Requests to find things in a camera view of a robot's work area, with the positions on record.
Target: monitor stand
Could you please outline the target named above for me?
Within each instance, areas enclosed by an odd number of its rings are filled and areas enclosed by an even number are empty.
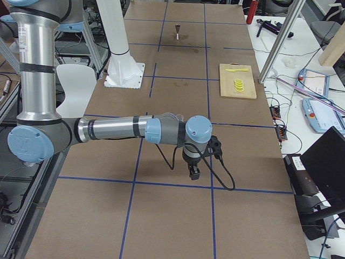
[[[299,215],[302,214],[310,214],[314,213],[314,209],[312,206],[320,202],[320,199],[317,196],[312,196],[312,197],[306,197],[306,196],[301,196],[301,195],[295,195],[295,203],[297,207],[297,211]],[[317,207],[319,209],[325,209],[327,208],[326,206],[322,204],[318,204]],[[331,223],[334,221],[333,216],[325,217],[322,220],[317,220],[312,223],[309,223],[308,225],[303,225],[302,229],[303,232],[306,234],[307,238],[309,240],[315,240],[319,237],[323,237],[326,235],[327,229],[331,225]],[[336,238],[339,237],[338,231],[335,227],[333,227],[329,234],[328,238]]]

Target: red cylinder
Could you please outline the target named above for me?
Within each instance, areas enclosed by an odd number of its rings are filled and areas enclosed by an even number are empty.
[[[253,17],[257,11],[259,0],[252,0],[249,8],[249,13],[247,16],[247,24],[252,24]]]

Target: black monitor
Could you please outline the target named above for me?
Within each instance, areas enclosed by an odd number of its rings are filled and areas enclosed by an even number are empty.
[[[301,161],[331,207],[300,215],[301,223],[338,214],[345,221],[345,137],[331,127],[301,156]]]

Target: white table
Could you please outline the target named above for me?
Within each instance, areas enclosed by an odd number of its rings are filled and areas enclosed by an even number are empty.
[[[253,23],[251,25],[248,25],[251,41],[254,49],[256,50],[257,63],[261,71],[268,57],[268,53],[260,51],[269,52],[277,37],[275,34],[269,32],[268,30],[262,29],[260,36],[257,38],[256,35],[259,30],[259,24],[256,23],[257,19],[272,20],[272,23],[283,23],[285,18],[255,16],[253,19]],[[292,32],[294,33],[294,36],[285,41],[281,53],[303,55],[305,53],[313,52],[320,47],[313,33],[308,27],[306,21],[302,18],[298,18],[295,21]],[[322,50],[319,50],[310,62],[310,64],[307,66],[307,68],[319,71],[327,75],[335,74],[335,71],[332,67],[323,67],[319,64],[318,58],[321,54]],[[283,74],[286,76],[296,78],[301,69],[307,64],[307,62],[311,59],[312,56],[313,53],[307,54],[302,57],[286,56],[280,54],[278,55],[278,58],[273,65],[273,68],[276,70],[277,74]],[[287,77],[281,78],[289,83],[296,83],[296,79],[291,79]],[[303,96],[300,93],[297,93],[296,91],[294,92],[292,87],[286,86],[285,84],[282,84],[280,82],[278,82],[276,86],[274,79],[268,79],[264,83],[264,85],[267,91],[267,97],[275,98],[279,101],[280,104],[286,104],[289,102],[288,100],[291,100],[292,106],[290,107],[289,113],[288,105],[282,105],[280,108],[280,113],[282,120],[285,123],[287,123],[287,129],[296,134],[302,140],[303,145],[299,153],[303,153],[321,136],[321,134],[317,134],[312,130],[307,119],[305,118],[305,115],[302,110],[302,99],[305,98],[305,96]],[[345,90],[338,76],[330,77],[330,87],[338,90]],[[328,97],[329,99],[333,99],[333,101],[339,106],[345,108],[345,93],[330,91]],[[284,141],[282,145],[282,154],[297,152],[301,146],[300,141],[298,140],[298,138],[296,138],[294,135],[290,133],[287,133],[287,137],[288,140]],[[320,199],[325,199],[322,194],[320,194]],[[341,227],[344,227],[342,222],[339,222],[339,225]],[[330,245],[331,248],[324,249],[322,254],[323,258],[330,258],[331,254],[345,256],[345,231],[339,230],[339,235],[340,238],[327,240],[327,244]],[[319,256],[323,240],[324,237],[321,237],[314,241],[310,241],[306,238],[309,254],[311,256]]]

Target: light blue cap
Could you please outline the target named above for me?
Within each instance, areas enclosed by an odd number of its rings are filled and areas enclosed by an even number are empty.
[[[12,18],[11,15],[4,15],[0,18],[5,23],[15,23],[16,21]]]
[[[211,139],[212,123],[204,116],[197,115],[187,121],[185,130],[194,142],[207,143]]]
[[[39,0],[6,0],[9,4],[13,6],[28,6],[31,4],[36,4]]]
[[[84,22],[79,23],[61,23],[57,31],[62,32],[82,32],[84,29]]]
[[[149,119],[145,126],[145,139],[147,142],[159,144],[162,137],[162,125],[158,118]]]
[[[15,127],[8,135],[7,143],[12,153],[25,162],[40,163],[54,154],[51,140],[31,126]]]

